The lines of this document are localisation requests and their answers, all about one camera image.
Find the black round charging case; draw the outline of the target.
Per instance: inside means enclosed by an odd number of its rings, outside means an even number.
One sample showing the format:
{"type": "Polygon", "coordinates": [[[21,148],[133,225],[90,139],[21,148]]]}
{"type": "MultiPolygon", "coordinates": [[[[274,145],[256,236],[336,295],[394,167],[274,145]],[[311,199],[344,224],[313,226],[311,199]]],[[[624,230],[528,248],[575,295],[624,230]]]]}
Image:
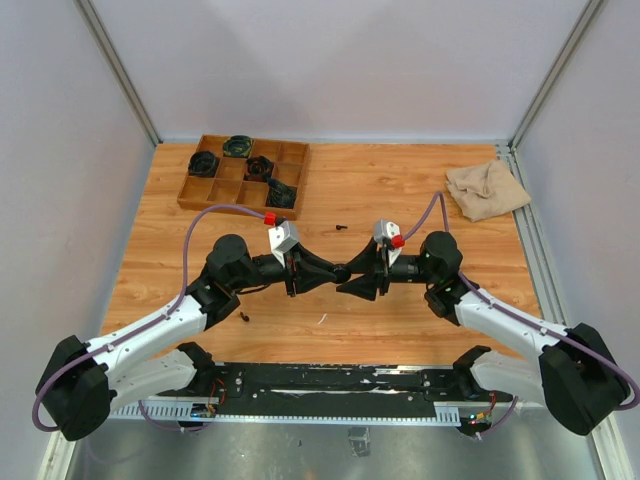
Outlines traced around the black round charging case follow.
{"type": "Polygon", "coordinates": [[[348,282],[352,275],[349,266],[346,264],[334,264],[332,273],[335,276],[335,284],[343,284],[348,282]]]}

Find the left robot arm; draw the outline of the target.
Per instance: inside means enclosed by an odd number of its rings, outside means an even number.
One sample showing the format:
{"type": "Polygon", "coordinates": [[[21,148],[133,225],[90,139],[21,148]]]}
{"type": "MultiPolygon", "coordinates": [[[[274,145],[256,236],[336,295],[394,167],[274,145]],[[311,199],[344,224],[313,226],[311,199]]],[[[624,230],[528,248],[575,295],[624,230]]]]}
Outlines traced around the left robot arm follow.
{"type": "Polygon", "coordinates": [[[281,227],[270,229],[269,241],[269,254],[251,256],[241,236],[224,235],[200,275],[168,304],[110,334],[61,340],[36,386],[34,426],[75,441],[113,412],[158,393],[185,388],[203,395],[213,386],[214,371],[198,361],[199,349],[181,350],[176,342],[225,320],[246,289],[282,283],[295,296],[350,277],[344,265],[311,253],[281,227]]]}

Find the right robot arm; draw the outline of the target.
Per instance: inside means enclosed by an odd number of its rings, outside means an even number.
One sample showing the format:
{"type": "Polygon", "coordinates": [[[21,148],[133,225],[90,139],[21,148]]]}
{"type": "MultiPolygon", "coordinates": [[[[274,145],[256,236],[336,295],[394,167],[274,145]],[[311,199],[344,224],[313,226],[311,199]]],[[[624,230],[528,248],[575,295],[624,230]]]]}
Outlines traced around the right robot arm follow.
{"type": "Polygon", "coordinates": [[[546,407],[582,436],[612,412],[638,406],[638,384],[618,367],[596,329],[584,323],[567,328],[500,301],[461,273],[463,256],[448,232],[430,233],[416,255],[402,254],[402,244],[400,236],[371,240],[339,268],[337,289],[373,301],[393,283],[423,284],[437,317],[516,352],[508,357],[479,346],[460,357],[452,377],[460,397],[504,392],[546,407]]]}

